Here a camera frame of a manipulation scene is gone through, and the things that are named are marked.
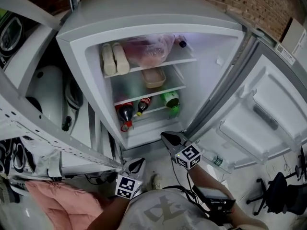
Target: office chair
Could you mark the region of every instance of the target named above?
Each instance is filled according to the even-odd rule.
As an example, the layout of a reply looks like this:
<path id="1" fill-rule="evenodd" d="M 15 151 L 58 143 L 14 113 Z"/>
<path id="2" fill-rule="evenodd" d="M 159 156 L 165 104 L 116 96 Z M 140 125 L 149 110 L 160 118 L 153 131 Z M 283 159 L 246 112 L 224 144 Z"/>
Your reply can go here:
<path id="1" fill-rule="evenodd" d="M 307 184 L 304 185 L 288 185 L 284 175 L 279 172 L 273 181 L 269 182 L 269 188 L 266 189 L 262 179 L 257 179 L 257 183 L 261 183 L 263 194 L 257 198 L 246 201 L 246 204 L 262 199 L 261 205 L 254 216 L 257 216 L 260 211 L 268 207 L 268 212 L 276 214 L 283 212 L 284 214 L 292 212 L 296 215 L 302 215 L 307 208 Z"/>

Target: plastic bag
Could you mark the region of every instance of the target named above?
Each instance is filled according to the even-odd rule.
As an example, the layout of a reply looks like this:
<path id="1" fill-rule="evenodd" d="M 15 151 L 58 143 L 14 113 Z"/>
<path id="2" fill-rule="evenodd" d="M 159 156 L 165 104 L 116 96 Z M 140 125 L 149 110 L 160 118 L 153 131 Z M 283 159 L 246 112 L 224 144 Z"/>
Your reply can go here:
<path id="1" fill-rule="evenodd" d="M 173 34 L 131 37 L 123 43 L 128 61 L 144 69 L 156 67 L 166 60 L 174 44 Z"/>

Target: refrigerator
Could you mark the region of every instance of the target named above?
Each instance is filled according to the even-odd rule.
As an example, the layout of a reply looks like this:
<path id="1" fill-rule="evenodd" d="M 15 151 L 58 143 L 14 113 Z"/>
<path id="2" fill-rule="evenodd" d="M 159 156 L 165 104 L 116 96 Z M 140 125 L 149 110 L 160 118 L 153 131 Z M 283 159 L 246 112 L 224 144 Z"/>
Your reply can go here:
<path id="1" fill-rule="evenodd" d="M 46 42 L 56 34 L 50 28 L 59 29 L 56 40 L 61 52 L 104 130 L 104 138 L 96 139 L 102 140 L 103 150 L 112 137 L 127 160 L 159 158 L 167 153 L 161 132 L 183 132 L 202 150 L 205 162 L 231 173 L 298 151 L 307 140 L 306 71 L 261 28 L 204 0 L 82 0 L 72 12 L 57 17 L 59 24 L 50 17 L 44 19 L 47 16 L 40 15 L 41 11 L 23 13 L 45 25 L 33 32 L 40 37 L 26 41 L 30 48 L 46 48 Z M 146 88 L 142 68 L 133 64 L 127 74 L 105 74 L 101 59 L 104 43 L 160 34 L 183 35 L 187 42 L 184 48 L 173 45 L 166 60 L 157 66 L 166 76 L 163 86 Z M 34 45 L 38 38 L 40 44 Z M 6 71 L 11 79 L 15 73 Z M 12 80 L 20 92 L 29 81 Z M 170 91 L 176 91 L 180 101 L 180 113 L 172 118 L 160 98 Z M 152 97 L 151 105 L 141 117 L 134 115 L 133 127 L 122 132 L 115 106 L 133 102 L 136 112 L 144 97 Z M 74 139 L 84 136 L 80 122 L 78 129 Z M 51 128 L 49 132 L 53 137 L 59 133 Z M 92 136 L 87 126 L 84 132 Z M 93 132 L 99 135 L 101 130 Z M 103 163 L 107 160 L 91 151 L 90 142 L 80 141 L 77 147 L 74 139 L 61 136 L 83 159 L 109 166 L 110 160 Z M 63 146 L 60 149 L 69 151 Z M 210 151 L 223 160 L 222 165 L 210 160 Z"/>

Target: pink cushion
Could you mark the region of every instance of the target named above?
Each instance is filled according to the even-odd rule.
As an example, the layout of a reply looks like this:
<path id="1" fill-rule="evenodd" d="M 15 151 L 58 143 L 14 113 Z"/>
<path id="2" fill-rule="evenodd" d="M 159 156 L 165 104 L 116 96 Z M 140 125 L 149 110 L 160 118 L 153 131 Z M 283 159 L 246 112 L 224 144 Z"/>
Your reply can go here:
<path id="1" fill-rule="evenodd" d="M 63 182 L 27 181 L 26 187 L 51 220 L 55 230 L 84 230 L 109 204 Z"/>

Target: red bottle cap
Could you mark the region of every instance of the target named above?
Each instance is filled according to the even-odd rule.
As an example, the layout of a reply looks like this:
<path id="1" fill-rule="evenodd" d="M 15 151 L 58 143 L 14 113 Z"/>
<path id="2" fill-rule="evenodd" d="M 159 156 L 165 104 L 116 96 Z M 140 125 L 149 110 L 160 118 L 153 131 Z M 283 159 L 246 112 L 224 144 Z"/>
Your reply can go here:
<path id="1" fill-rule="evenodd" d="M 127 121 L 127 122 L 125 123 L 125 125 L 127 125 L 127 127 L 131 127 L 131 126 L 132 126 L 132 121 L 131 121 L 131 120 Z"/>

